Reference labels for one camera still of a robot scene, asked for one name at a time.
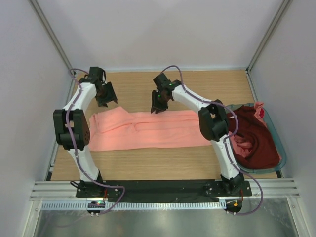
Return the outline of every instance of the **teal basket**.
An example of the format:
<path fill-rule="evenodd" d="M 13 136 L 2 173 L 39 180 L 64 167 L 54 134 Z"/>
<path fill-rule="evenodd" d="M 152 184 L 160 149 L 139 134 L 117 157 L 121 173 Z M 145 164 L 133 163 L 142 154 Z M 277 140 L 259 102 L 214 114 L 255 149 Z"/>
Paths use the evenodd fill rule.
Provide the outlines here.
<path fill-rule="evenodd" d="M 234 110 L 240 108 L 243 105 L 245 105 L 245 106 L 254 106 L 253 103 L 248 103 L 248 104 L 242 104 L 242 105 L 228 105 L 227 107 L 229 107 L 230 109 L 232 109 L 234 111 Z M 274 127 L 268 112 L 265 109 L 264 109 L 264 111 L 265 111 L 265 114 L 264 114 L 264 117 L 263 117 L 263 121 L 267 124 L 267 128 L 268 128 L 269 132 L 272 135 L 273 142 L 275 143 L 276 149 L 277 149 L 278 153 L 281 155 L 282 159 L 280 160 L 279 164 L 276 167 L 273 167 L 273 168 L 270 168 L 270 169 L 248 169 L 248 168 L 245 168 L 242 165 L 240 165 L 238 163 L 238 161 L 236 160 L 238 166 L 243 171 L 245 171 L 247 173 L 255 173 L 255 174 L 272 173 L 272 172 L 281 170 L 286 164 L 286 153 L 285 153 L 285 150 L 284 150 L 283 145 L 281 143 L 281 140 L 280 140 L 280 138 L 279 138 L 279 136 L 277 134 L 276 128 Z"/>

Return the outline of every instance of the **metal floor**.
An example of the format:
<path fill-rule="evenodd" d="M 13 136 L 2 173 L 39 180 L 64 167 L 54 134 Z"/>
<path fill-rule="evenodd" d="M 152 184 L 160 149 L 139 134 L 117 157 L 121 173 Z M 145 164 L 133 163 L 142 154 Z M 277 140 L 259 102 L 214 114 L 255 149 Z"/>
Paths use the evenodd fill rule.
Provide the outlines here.
<path fill-rule="evenodd" d="M 258 199 L 246 199 L 242 211 L 252 210 Z M 223 210 L 117 211 L 86 217 L 86 211 L 41 211 L 35 237 L 298 237 L 287 199 L 265 199 L 248 216 Z"/>

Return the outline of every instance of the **white cable tray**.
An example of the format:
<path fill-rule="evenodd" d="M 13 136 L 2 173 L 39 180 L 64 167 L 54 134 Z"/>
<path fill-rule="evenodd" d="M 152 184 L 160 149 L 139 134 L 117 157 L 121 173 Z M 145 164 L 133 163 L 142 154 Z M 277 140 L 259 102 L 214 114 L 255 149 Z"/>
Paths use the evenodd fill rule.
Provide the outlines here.
<path fill-rule="evenodd" d="M 104 210 L 110 208 L 114 203 L 105 202 L 104 208 L 88 208 L 92 201 L 43 201 L 41 210 Z M 118 203 L 113 211 L 131 210 L 199 210 L 199 209 L 225 209 L 224 200 L 220 202 L 202 203 Z"/>

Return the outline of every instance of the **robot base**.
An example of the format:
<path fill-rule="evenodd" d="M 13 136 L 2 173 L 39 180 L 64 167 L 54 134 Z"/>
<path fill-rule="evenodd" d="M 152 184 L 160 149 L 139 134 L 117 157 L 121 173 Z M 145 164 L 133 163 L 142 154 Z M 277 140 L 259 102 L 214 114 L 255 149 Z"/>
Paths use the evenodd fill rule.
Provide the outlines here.
<path fill-rule="evenodd" d="M 100 171 L 96 181 L 103 184 Z M 74 182 L 76 185 L 72 182 L 73 181 L 71 181 L 71 184 L 77 188 L 76 198 L 103 198 L 104 196 L 105 188 L 93 182 L 80 180 L 79 184 Z"/>
<path fill-rule="evenodd" d="M 239 175 L 231 179 L 227 179 L 223 175 L 221 175 L 221 178 L 223 180 L 222 184 L 226 193 L 230 195 L 240 193 L 241 186 L 245 181 L 243 174 L 239 173 Z"/>
<path fill-rule="evenodd" d="M 226 192 L 223 181 L 215 180 L 107 180 L 107 185 L 125 186 L 126 192 L 121 202 L 132 203 L 216 202 L 220 197 L 235 200 L 240 199 L 240 190 L 244 197 L 252 196 L 248 181 L 244 181 L 234 194 Z M 120 189 L 108 189 L 108 201 L 116 202 L 121 192 Z"/>

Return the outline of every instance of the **black bracket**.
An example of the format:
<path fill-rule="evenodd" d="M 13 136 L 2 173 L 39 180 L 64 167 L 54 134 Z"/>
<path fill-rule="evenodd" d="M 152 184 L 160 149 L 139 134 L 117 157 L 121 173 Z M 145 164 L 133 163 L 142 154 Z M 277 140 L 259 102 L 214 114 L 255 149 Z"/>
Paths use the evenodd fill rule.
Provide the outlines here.
<path fill-rule="evenodd" d="M 96 181 L 103 184 L 100 172 Z M 70 181 L 70 184 L 77 188 L 76 198 L 102 198 L 104 196 L 105 188 L 93 182 L 80 180 L 79 183 Z"/>
<path fill-rule="evenodd" d="M 225 203 L 226 203 L 225 211 L 238 213 L 238 212 L 240 212 L 240 210 L 242 208 L 242 200 L 241 199 L 229 199 L 229 200 L 225 200 Z"/>
<path fill-rule="evenodd" d="M 223 181 L 223 187 L 228 194 L 236 194 L 242 188 L 242 185 L 245 181 L 243 174 L 239 173 L 239 175 L 234 178 L 227 179 L 223 175 L 221 175 Z"/>
<path fill-rule="evenodd" d="M 107 185 L 122 185 L 126 191 L 121 202 L 141 203 L 193 203 L 217 202 L 219 197 L 239 199 L 240 190 L 244 197 L 252 196 L 249 181 L 244 181 L 240 190 L 227 192 L 223 181 L 215 180 L 107 180 Z M 108 200 L 116 202 L 121 189 L 108 189 Z"/>
<path fill-rule="evenodd" d="M 215 102 L 222 104 L 220 100 L 215 100 Z M 198 112 L 198 120 L 199 129 L 203 137 L 208 141 L 219 142 L 219 139 L 229 132 L 229 121 L 222 106 L 210 104 L 201 108 Z"/>
<path fill-rule="evenodd" d="M 70 133 L 66 127 L 66 110 L 55 110 L 53 120 L 55 126 L 56 141 L 65 150 L 74 148 Z M 69 121 L 73 122 L 71 128 L 75 137 L 76 145 L 79 150 L 83 150 L 90 141 L 90 130 L 85 119 L 83 110 L 73 110 L 69 112 Z"/>
<path fill-rule="evenodd" d="M 97 90 L 95 99 L 99 107 L 107 107 L 107 103 L 111 101 L 118 103 L 118 99 L 115 95 L 112 83 L 105 83 L 105 80 L 105 71 L 99 67 L 90 67 L 89 75 L 79 80 L 79 83 L 88 82 L 95 85 L 95 88 Z"/>
<path fill-rule="evenodd" d="M 92 201 L 91 203 L 88 204 L 88 208 L 94 208 L 93 210 L 87 210 L 89 214 L 92 213 L 100 213 L 100 209 L 104 209 L 105 207 L 105 202 L 104 201 Z"/>
<path fill-rule="evenodd" d="M 168 109 L 168 101 L 172 98 L 172 91 L 181 85 L 179 80 L 170 81 L 164 73 L 154 78 L 157 90 L 152 91 L 152 108 L 150 113 L 156 114 Z"/>

